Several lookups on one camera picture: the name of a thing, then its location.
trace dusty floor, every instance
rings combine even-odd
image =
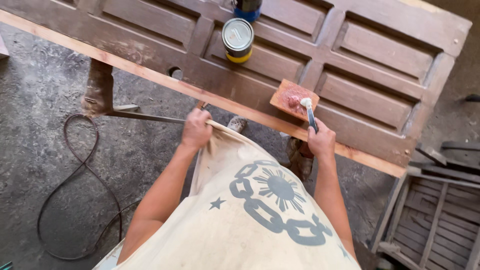
[[[479,141],[480,104],[460,100],[480,92],[480,1],[429,2],[474,25],[422,141],[434,147],[444,140]],[[0,24],[0,34],[11,53],[9,59],[0,61],[0,265],[13,261],[16,269],[91,269],[115,246],[117,223],[103,237],[99,250],[76,262],[52,258],[36,236],[41,203],[79,164],[66,147],[62,130],[65,119],[79,112],[89,59],[8,25]],[[118,69],[114,69],[114,78],[115,105],[135,103],[144,113],[184,118],[197,102]],[[222,124],[233,116],[213,106],[206,109]],[[112,188],[120,205],[127,206],[142,198],[165,168],[182,126],[113,117],[95,121],[100,139],[89,164]],[[85,157],[95,139],[91,125],[72,121],[68,133],[74,149]],[[286,140],[278,132],[250,122],[243,134],[279,160],[286,159]],[[456,156],[469,162],[479,160],[471,154]],[[365,242],[373,233],[393,178],[340,156],[337,162],[354,238]],[[306,186],[313,191],[313,182]],[[124,216],[126,224],[132,210]],[[42,235],[52,251],[78,255],[92,247],[115,212],[104,187],[81,169],[50,202],[41,221]]]

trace cream t-shirt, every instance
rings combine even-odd
[[[301,181],[213,121],[189,197],[116,270],[358,270]]]

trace sun graphic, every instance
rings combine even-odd
[[[276,174],[266,168],[263,168],[262,171],[266,176],[260,175],[254,177],[254,179],[261,184],[267,184],[267,187],[261,187],[258,195],[270,197],[275,194],[277,196],[275,203],[282,212],[288,209],[288,202],[290,202],[295,210],[305,214],[297,199],[301,202],[306,201],[300,193],[293,190],[298,188],[297,183],[293,180],[287,181],[285,179],[286,174],[281,170],[277,170]]]

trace wooden door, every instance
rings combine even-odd
[[[471,22],[416,0],[264,0],[253,55],[226,59],[230,0],[3,0],[0,8],[306,127],[269,100],[283,78],[320,96],[337,140],[406,166]]]

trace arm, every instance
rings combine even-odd
[[[330,220],[345,249],[355,258],[352,232],[336,174],[335,132],[315,118],[318,132],[308,128],[308,147],[318,159],[317,183],[313,199]]]
[[[212,135],[212,126],[205,125],[210,118],[209,112],[199,109],[188,115],[182,141],[172,160],[147,191],[133,215],[117,265],[145,243],[177,208],[188,166]]]

